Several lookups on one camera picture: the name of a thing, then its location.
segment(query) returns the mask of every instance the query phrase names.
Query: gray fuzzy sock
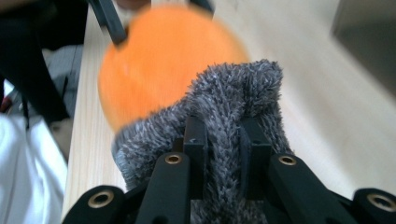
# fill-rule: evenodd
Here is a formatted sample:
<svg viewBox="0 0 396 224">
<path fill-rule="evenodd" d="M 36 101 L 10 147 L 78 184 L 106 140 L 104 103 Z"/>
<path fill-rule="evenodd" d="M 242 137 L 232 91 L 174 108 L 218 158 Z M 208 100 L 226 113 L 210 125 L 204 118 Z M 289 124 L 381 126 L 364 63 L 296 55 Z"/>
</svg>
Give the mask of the gray fuzzy sock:
<svg viewBox="0 0 396 224">
<path fill-rule="evenodd" d="M 127 189 L 149 180 L 156 160 L 183 136 L 185 120 L 204 122 L 213 145 L 206 165 L 204 199 L 191 202 L 191 223 L 266 223 L 262 202 L 238 197 L 239 122 L 254 117 L 274 151 L 291 153 L 282 129 L 278 98 L 282 72 L 277 63 L 209 66 L 174 105 L 124 127 L 112 147 Z"/>
</svg>

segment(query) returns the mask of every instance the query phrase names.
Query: gray fabric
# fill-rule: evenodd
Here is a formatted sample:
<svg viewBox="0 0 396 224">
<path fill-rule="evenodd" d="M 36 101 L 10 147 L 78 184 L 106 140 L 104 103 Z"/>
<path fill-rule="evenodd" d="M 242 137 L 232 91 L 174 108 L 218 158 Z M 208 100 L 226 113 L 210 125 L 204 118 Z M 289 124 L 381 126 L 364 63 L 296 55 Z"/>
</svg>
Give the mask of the gray fabric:
<svg viewBox="0 0 396 224">
<path fill-rule="evenodd" d="M 188 115 L 207 128 L 213 151 L 206 166 L 204 199 L 192 201 L 191 223 L 266 223 L 262 202 L 239 195 L 239 121 L 258 120 L 276 152 L 291 153 L 282 129 L 278 97 L 282 73 L 277 63 L 208 67 L 179 102 L 124 127 L 112 147 L 127 189 L 148 180 L 155 161 L 182 137 Z"/>
</svg>

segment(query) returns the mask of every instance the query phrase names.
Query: wooden table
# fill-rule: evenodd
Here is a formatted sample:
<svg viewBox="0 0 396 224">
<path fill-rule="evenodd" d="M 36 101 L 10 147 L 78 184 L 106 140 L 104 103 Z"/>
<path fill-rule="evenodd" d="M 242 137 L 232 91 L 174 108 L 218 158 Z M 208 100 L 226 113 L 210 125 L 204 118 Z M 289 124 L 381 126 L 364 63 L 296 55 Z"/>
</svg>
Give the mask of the wooden table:
<svg viewBox="0 0 396 224">
<path fill-rule="evenodd" d="M 329 189 L 348 198 L 363 187 L 396 194 L 396 99 L 332 37 L 338 1 L 214 3 L 215 18 L 241 38 L 252 61 L 266 58 L 283 67 L 280 104 L 297 156 Z M 63 216 L 88 189 L 98 185 L 125 189 L 110 153 L 114 133 L 96 89 L 109 43 L 90 11 Z"/>
</svg>

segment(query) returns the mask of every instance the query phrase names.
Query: black metal bracket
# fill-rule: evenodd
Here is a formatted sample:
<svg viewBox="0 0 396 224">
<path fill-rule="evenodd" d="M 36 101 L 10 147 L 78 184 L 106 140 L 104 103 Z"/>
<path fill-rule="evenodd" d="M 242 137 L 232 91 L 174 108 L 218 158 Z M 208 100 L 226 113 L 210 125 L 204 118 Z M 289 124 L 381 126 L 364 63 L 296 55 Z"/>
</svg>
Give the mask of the black metal bracket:
<svg viewBox="0 0 396 224">
<path fill-rule="evenodd" d="M 111 0 L 87 0 L 92 6 L 96 19 L 101 27 L 106 27 L 111 40 L 115 45 L 122 43 L 127 34 L 123 28 L 120 18 Z M 206 0 L 191 0 L 192 4 L 207 10 L 213 14 L 214 9 Z"/>
<path fill-rule="evenodd" d="M 352 201 L 319 181 L 296 156 L 275 154 L 255 119 L 240 125 L 241 194 L 264 202 L 273 224 L 396 223 L 396 197 L 380 189 L 359 189 Z M 190 200 L 202 199 L 210 142 L 205 125 L 186 122 L 183 139 L 162 155 L 148 183 L 123 194 L 100 186 L 87 191 L 64 223 L 190 223 Z"/>
</svg>

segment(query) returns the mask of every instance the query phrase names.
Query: brass insert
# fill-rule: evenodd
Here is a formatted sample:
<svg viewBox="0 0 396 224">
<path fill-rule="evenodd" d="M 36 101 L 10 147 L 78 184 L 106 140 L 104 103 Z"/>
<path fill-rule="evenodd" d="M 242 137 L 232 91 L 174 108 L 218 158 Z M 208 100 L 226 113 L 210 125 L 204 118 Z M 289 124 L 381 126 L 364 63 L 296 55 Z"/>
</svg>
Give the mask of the brass insert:
<svg viewBox="0 0 396 224">
<path fill-rule="evenodd" d="M 167 157 L 165 158 L 165 161 L 166 161 L 168 164 L 178 164 L 178 163 L 181 162 L 181 157 L 180 157 L 179 155 L 177 155 L 177 154 L 169 155 L 169 156 L 167 156 Z"/>
<path fill-rule="evenodd" d="M 387 196 L 372 193 L 367 195 L 367 199 L 371 204 L 379 209 L 385 210 L 387 212 L 396 212 L 396 202 Z"/>
<path fill-rule="evenodd" d="M 88 201 L 88 205 L 91 208 L 101 208 L 111 203 L 113 199 L 113 191 L 106 189 L 92 195 L 90 200 Z"/>
<path fill-rule="evenodd" d="M 285 165 L 295 165 L 297 164 L 297 160 L 290 156 L 281 156 L 279 157 L 279 161 Z"/>
</svg>

